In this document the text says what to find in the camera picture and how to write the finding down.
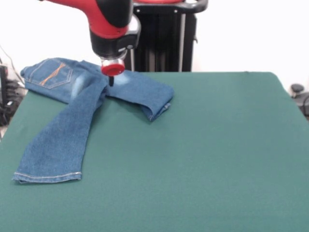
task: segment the cable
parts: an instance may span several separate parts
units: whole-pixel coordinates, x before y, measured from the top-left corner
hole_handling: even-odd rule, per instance
[[[24,80],[23,80],[23,78],[19,75],[19,73],[16,71],[16,69],[15,69],[15,67],[14,67],[14,64],[13,64],[13,60],[12,60],[12,58],[5,52],[5,50],[3,49],[3,47],[0,45],[0,49],[4,52],[4,54],[10,59],[10,61],[11,61],[11,66],[12,66],[12,68],[13,68],[13,70],[14,70],[14,73],[16,74],[16,76],[18,77],[18,79],[23,83],[23,84],[25,84],[25,82],[24,82]]]

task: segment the green cloth surface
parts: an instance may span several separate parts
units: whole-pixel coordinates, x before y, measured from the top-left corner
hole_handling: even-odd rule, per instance
[[[175,89],[150,123],[106,100],[81,181],[11,180],[65,105],[28,93],[0,143],[0,232],[309,231],[309,127],[271,73],[147,73]]]

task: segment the white wall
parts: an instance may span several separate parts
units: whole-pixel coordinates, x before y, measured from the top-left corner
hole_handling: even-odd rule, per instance
[[[80,11],[37,0],[0,9],[0,44],[18,70],[48,57],[99,64]],[[286,89],[309,87],[309,0],[210,0],[198,20],[194,71],[271,71]]]

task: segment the denim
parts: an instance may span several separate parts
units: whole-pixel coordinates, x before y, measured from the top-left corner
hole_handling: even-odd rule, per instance
[[[68,103],[26,147],[13,180],[57,183],[82,178],[82,161],[92,117],[105,97],[139,104],[150,121],[170,107],[173,88],[137,72],[125,71],[114,86],[100,67],[64,58],[44,60],[21,72],[26,88]]]

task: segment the black metal stand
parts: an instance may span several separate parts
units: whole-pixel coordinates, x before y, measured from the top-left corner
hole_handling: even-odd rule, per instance
[[[200,1],[195,11],[184,3],[176,4],[178,8],[135,4],[134,13],[142,29],[138,47],[125,59],[126,68],[138,72],[190,72],[197,25],[194,13],[205,10],[207,3]]]

